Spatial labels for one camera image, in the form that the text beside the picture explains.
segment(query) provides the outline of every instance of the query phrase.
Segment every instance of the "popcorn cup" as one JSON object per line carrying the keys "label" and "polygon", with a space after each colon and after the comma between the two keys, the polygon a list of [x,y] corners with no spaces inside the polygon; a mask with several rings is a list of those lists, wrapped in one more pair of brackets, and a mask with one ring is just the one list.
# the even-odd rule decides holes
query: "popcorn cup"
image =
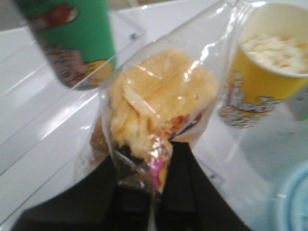
{"label": "popcorn cup", "polygon": [[[241,35],[220,115],[229,125],[247,128],[308,83],[308,11],[289,4],[265,4],[250,17]],[[291,73],[285,67],[277,69],[252,56],[245,43],[259,35],[296,39],[306,56],[306,70]]]}

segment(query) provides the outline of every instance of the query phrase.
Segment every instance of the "green cup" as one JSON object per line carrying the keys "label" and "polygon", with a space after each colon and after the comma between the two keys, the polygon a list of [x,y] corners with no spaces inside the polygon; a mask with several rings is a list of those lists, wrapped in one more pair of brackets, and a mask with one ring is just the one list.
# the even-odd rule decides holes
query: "green cup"
{"label": "green cup", "polygon": [[114,68],[107,0],[16,0],[58,78],[68,87],[100,85]]}

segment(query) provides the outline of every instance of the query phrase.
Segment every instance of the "cartoon print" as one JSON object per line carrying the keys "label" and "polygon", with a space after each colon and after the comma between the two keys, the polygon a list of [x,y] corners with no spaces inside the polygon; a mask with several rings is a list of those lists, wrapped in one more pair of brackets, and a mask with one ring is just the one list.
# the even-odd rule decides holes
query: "cartoon print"
{"label": "cartoon print", "polygon": [[76,7],[69,8],[68,3],[63,3],[48,12],[27,18],[35,31],[41,31],[70,23],[78,18],[78,14]]}
{"label": "cartoon print", "polygon": [[220,116],[232,125],[240,128],[252,127],[261,118],[272,111],[281,100],[273,100],[272,97],[259,96],[260,104],[245,101],[246,93],[240,89],[243,85],[241,73],[233,72],[233,81],[229,82],[228,95],[220,110]]}
{"label": "cartoon print", "polygon": [[[29,16],[28,20],[35,31],[43,31],[71,23],[78,16],[79,10],[77,7],[70,8],[68,3],[63,3],[42,14]],[[112,64],[106,64],[102,67],[107,61],[105,59],[85,63],[80,50],[67,49],[61,44],[51,44],[41,36],[38,36],[38,39],[58,78],[70,88],[74,87],[89,75],[91,75],[88,78],[89,80],[84,80],[82,83],[84,86],[80,87],[98,87],[102,80],[107,78],[113,71]]]}
{"label": "cartoon print", "polygon": [[61,44],[47,46],[44,50],[56,75],[68,87],[75,86],[87,76],[90,79],[85,85],[98,87],[113,71],[111,63],[103,65],[106,60],[84,63],[79,50],[64,49]]}
{"label": "cartoon print", "polygon": [[78,76],[88,71],[79,50],[67,50],[62,45],[56,45],[46,47],[45,54],[59,79],[70,87],[80,81]]}

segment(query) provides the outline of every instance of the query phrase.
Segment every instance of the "snack wrapper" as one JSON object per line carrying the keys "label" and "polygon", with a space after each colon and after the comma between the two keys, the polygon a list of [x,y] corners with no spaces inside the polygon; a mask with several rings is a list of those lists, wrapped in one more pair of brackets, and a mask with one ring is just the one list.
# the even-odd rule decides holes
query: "snack wrapper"
{"label": "snack wrapper", "polygon": [[[213,5],[138,51],[103,83],[103,131],[120,183],[162,192],[171,142],[193,147],[205,131],[227,67],[236,10],[234,2]],[[217,33],[207,33],[213,25]]]}

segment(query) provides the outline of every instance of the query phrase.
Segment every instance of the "black object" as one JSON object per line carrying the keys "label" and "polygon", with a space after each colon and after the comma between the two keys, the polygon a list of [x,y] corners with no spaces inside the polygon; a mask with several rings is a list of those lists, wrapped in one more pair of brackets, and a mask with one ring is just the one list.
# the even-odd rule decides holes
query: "black object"
{"label": "black object", "polygon": [[[189,144],[173,143],[164,192],[155,211],[159,231],[249,231],[196,162]],[[22,213],[12,231],[145,231],[150,195],[117,186],[108,157],[66,192]]]}

